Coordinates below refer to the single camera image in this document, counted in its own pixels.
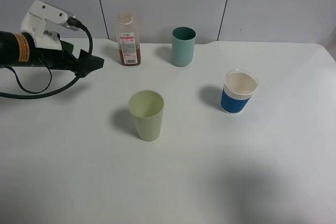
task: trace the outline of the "table surface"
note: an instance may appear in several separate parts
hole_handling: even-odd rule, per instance
[[[120,65],[116,43],[94,44],[104,68],[69,90],[0,99],[2,223],[334,223],[336,62],[323,47],[217,41],[180,68],[168,44],[141,44],[136,67]],[[229,115],[219,102],[234,68],[259,87]],[[28,89],[48,82],[46,69],[17,69]],[[53,73],[51,89],[73,78]],[[0,88],[21,93],[6,69]],[[154,142],[127,110],[143,89],[165,101]]]

